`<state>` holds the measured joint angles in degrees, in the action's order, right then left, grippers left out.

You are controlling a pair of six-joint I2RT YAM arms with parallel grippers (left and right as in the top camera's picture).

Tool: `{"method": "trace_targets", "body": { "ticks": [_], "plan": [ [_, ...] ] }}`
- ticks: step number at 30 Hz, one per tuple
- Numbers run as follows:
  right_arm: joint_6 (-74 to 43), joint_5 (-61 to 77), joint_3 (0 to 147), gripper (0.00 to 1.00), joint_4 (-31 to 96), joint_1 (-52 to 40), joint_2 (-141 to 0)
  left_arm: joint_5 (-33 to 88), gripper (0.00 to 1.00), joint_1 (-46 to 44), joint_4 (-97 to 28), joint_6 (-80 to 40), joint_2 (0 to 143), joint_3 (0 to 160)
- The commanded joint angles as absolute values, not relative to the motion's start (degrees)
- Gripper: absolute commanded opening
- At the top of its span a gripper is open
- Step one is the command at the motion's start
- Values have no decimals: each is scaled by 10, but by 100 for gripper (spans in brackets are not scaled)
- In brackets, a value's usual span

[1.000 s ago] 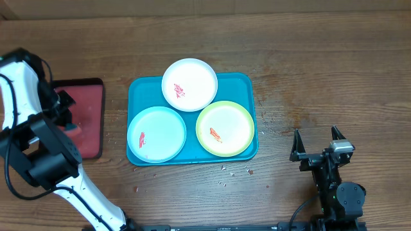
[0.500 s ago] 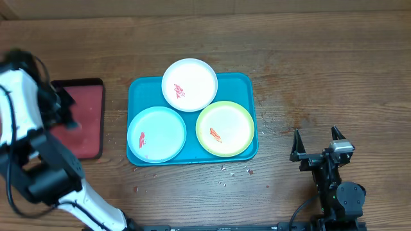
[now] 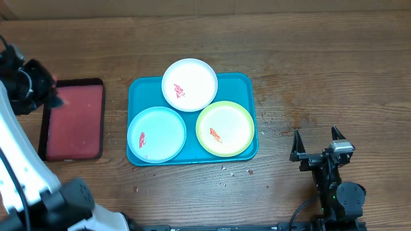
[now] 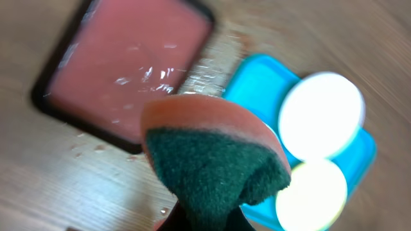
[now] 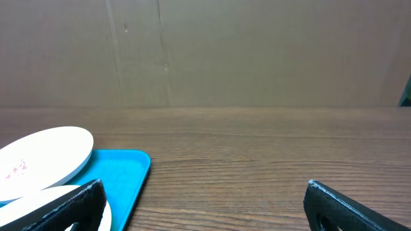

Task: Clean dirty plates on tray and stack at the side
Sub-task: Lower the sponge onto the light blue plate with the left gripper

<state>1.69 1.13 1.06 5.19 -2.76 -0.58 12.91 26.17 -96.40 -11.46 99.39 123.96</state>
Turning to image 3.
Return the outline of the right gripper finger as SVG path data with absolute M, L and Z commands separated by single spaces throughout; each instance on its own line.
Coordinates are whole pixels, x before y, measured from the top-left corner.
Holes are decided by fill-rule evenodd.
M 301 135 L 298 129 L 295 129 L 293 134 L 293 146 L 291 154 L 293 155 L 302 155 L 305 153 L 304 144 L 302 143 Z
M 334 141 L 345 139 L 345 137 L 342 135 L 342 133 L 339 131 L 339 129 L 335 125 L 331 127 L 331 135 Z

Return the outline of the dark green sponge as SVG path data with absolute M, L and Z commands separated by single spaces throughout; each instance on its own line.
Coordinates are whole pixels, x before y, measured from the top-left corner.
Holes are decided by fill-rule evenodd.
M 64 101 L 57 95 L 49 95 L 44 102 L 47 108 L 58 108 L 64 104 Z

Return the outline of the light blue plate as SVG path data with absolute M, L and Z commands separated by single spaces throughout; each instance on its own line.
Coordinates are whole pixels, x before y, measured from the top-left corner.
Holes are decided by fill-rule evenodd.
M 167 107 L 150 107 L 138 113 L 128 126 L 131 153 L 143 162 L 160 164 L 183 149 L 187 129 L 182 117 Z

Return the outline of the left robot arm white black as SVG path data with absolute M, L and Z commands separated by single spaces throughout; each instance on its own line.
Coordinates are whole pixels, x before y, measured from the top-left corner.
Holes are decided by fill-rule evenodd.
M 125 214 L 95 203 L 81 178 L 61 184 L 40 159 L 17 116 L 64 102 L 39 61 L 27 62 L 14 44 L 2 43 L 1 197 L 8 217 L 1 230 L 139 230 Z

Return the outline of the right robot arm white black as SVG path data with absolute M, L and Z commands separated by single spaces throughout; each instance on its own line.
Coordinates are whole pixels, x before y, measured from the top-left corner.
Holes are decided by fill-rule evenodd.
M 300 171 L 310 171 L 317 188 L 317 195 L 306 200 L 293 213 L 288 222 L 289 230 L 366 230 L 359 223 L 363 216 L 366 190 L 360 184 L 342 181 L 339 168 L 350 163 L 355 151 L 336 126 L 331 128 L 332 141 L 321 153 L 309 154 L 304 148 L 301 135 L 294 131 L 290 161 L 299 162 Z M 318 200 L 322 214 L 312 216 L 308 222 L 295 225 L 298 213 Z

